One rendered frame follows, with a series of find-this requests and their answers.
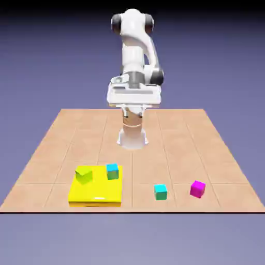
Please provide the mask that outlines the small magenta cube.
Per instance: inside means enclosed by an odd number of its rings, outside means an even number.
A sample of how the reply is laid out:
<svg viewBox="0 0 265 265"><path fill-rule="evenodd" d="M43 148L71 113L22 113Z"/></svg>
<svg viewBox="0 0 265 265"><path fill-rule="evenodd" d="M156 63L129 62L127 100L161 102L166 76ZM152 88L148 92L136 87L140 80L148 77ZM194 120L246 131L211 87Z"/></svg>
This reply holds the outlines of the small magenta cube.
<svg viewBox="0 0 265 265"><path fill-rule="evenodd" d="M194 183L190 186L190 195L201 198L205 192L205 183L194 181Z"/></svg>

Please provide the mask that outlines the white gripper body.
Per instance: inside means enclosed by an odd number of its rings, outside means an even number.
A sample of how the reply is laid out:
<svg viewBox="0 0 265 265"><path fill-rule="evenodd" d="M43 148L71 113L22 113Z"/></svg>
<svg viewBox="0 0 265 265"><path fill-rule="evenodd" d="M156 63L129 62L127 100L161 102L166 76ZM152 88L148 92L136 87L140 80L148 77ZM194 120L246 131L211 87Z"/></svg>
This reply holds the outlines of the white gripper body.
<svg viewBox="0 0 265 265"><path fill-rule="evenodd" d="M128 83L109 83L107 102L110 105L156 106L161 103L161 87L140 83L139 89L131 89Z"/></svg>

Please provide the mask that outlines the large yellow box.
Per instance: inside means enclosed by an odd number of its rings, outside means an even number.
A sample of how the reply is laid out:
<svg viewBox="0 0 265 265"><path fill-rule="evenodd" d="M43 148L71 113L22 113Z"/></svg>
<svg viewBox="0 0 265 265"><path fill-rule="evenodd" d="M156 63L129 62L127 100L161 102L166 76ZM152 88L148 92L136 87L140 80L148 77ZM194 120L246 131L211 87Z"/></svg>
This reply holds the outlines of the large yellow box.
<svg viewBox="0 0 265 265"><path fill-rule="evenodd" d="M68 194L72 207L119 207L122 203L123 167L119 167L119 178L108 180L106 165L91 166L93 180L81 184L74 176Z"/></svg>

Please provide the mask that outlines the small cyan cube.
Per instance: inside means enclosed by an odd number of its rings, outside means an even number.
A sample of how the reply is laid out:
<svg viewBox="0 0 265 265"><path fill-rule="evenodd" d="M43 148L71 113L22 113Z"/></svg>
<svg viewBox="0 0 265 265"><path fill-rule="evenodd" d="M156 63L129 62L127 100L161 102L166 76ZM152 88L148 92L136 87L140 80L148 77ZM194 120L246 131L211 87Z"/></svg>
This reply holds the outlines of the small cyan cube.
<svg viewBox="0 0 265 265"><path fill-rule="evenodd" d="M154 185L154 194L156 200L166 200L167 199L167 188L164 184Z"/></svg>
<svg viewBox="0 0 265 265"><path fill-rule="evenodd" d="M117 164L106 164L108 180L115 180L119 178L119 167Z"/></svg>

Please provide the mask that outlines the small lime green cube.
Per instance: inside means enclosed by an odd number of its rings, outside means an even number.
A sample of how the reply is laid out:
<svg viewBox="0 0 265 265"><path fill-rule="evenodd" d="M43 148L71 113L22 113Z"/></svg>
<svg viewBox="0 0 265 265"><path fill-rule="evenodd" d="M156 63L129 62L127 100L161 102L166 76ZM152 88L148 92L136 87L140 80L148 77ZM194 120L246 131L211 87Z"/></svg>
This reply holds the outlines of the small lime green cube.
<svg viewBox="0 0 265 265"><path fill-rule="evenodd" d="M91 166L77 166L75 169L75 177L81 184L86 184L93 180L93 171Z"/></svg>

